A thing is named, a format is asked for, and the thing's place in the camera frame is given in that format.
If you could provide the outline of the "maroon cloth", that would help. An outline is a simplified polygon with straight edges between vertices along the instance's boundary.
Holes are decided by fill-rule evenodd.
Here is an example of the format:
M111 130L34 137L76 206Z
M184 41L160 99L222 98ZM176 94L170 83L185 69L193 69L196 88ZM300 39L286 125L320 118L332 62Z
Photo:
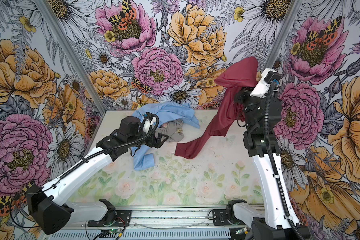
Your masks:
M244 87L255 87L257 81L258 60L255 57L245 58L219 75L215 82L226 88L217 114L207 126L201 137L188 143L178 143L175 156L191 160L195 158L210 137L226 136L234 121L244 122L243 107L235 103L235 95Z

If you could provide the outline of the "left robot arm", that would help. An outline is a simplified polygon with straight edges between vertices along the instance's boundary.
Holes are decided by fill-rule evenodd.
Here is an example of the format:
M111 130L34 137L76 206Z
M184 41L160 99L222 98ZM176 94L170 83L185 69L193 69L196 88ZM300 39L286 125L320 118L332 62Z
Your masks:
M143 117L142 121L133 116L122 119L120 127L100 140L82 160L42 187L34 185L26 190L29 214L45 234L52 235L72 223L112 226L116 222L116 208L109 201L100 199L80 204L69 202L69 198L94 174L129 149L140 149L143 145L158 149L168 140L167 135L156 133L157 115L147 112Z

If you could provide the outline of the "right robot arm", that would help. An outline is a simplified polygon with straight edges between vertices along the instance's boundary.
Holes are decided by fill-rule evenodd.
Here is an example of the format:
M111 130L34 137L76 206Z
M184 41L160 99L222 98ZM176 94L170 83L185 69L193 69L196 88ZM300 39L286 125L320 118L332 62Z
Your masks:
M281 120L282 102L278 86L282 75L266 68L254 88L243 89L235 96L244 107L246 131L244 145L260 174L264 213L243 200L229 201L227 220L244 225L238 234L250 234L252 240L308 240L309 228L297 217L285 184L281 155L274 126Z

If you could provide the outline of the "grey cloth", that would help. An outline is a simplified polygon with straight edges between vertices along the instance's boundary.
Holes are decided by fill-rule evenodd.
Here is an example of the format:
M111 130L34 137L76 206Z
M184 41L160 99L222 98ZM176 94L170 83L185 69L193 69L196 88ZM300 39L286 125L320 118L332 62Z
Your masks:
M184 138L183 133L184 122L180 119L169 121L161 125L156 132L167 135L167 142L180 142Z

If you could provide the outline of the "light blue shirt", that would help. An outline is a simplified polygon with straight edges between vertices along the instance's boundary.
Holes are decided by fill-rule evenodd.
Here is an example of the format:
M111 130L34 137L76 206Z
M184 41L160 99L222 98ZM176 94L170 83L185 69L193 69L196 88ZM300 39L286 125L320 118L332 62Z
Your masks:
M199 128L199 120L195 116L195 111L192 105L178 104L175 102L167 102L161 104L146 104L132 114L133 117L139 118L141 121L144 119L143 114L146 112L155 114L159 117L159 126L166 124L170 121L181 120L184 124L190 125L194 128ZM132 148L135 154L133 164L135 171L142 171L155 166L153 154L147 154L150 147L143 145L140 149Z

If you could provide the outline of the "right corner aluminium post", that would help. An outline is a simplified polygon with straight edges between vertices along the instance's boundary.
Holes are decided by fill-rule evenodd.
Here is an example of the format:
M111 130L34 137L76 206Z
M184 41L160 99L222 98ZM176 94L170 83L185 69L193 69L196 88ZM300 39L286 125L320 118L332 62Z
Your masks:
M301 5L303 4L303 0L293 0L290 3L288 11L284 17L283 23L281 25L281 29L275 37L274 44L272 45L271 51L264 63L263 70L265 68L271 68L274 64L274 61L277 59L278 54L285 43L287 35L290 29L294 25L294 21L298 15Z

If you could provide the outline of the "corner aluminium post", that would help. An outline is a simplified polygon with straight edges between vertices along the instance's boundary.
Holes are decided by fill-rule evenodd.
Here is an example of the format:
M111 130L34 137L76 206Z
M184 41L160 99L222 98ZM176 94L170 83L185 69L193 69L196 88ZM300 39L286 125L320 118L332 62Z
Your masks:
M294 25L294 21L298 15L301 5L303 4L303 0L293 0L290 3L288 11L284 17L283 23L281 25L281 29L275 37L274 44L272 45L271 51L264 63L263 70L265 68L271 68L274 64L274 61L277 59L278 54L285 43L287 35L290 29Z
M58 23L58 19L55 17L55 14L52 8L49 5L48 1L36 1L35 2L37 8L41 12L42 16L45 19L47 25L51 28L53 36L57 38L59 45L61 46L62 50L67 54L67 57L70 63L73 65L73 68L76 71L76 74L82 80L86 90L88 91L89 95L91 96L94 104L96 105L97 109L99 110L102 116L106 113L106 108L97 94L94 86L92 85L89 76L79 60L78 55L76 54L69 38L66 36L65 31Z

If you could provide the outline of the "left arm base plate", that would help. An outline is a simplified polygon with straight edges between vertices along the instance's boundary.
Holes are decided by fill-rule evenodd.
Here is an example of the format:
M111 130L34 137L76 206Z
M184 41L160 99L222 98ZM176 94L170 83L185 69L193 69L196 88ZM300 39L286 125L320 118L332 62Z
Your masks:
M88 227L128 227L132 218L131 210L115 210L106 213L99 221L88 221Z

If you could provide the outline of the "aluminium front rail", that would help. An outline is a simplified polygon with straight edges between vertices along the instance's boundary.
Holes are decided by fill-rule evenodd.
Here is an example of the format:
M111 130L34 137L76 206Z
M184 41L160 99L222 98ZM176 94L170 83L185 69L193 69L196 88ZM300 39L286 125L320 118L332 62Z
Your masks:
M67 225L60 231L41 234L40 240L246 240L248 226L214 226L212 206L130 207L128 227L88 227L84 222Z

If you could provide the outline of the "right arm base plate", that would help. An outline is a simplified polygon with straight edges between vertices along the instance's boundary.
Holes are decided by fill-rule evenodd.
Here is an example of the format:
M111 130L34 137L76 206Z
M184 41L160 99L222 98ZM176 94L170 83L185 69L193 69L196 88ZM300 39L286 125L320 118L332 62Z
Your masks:
M227 210L223 210L223 209L212 210L212 221L214 226L244 226L245 225L242 221L229 218Z

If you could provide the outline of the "left corner aluminium post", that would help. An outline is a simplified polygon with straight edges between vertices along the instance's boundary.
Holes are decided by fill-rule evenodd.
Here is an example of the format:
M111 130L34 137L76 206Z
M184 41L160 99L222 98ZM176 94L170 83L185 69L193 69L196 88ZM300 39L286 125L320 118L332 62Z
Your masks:
M96 105L97 109L99 110L102 116L106 113L106 108L97 94L94 86L92 85L89 76L79 60L78 55L76 54L69 38L66 36L65 31L58 23L58 19L55 17L55 14L52 8L49 5L48 1L36 1L35 2L37 8L41 12L42 16L45 19L47 25L51 28L53 36L57 38L59 45L61 46L62 50L67 54L67 57L70 63L73 65L73 68L76 71L76 74L82 80L86 90L88 91L89 95L91 96L94 104Z

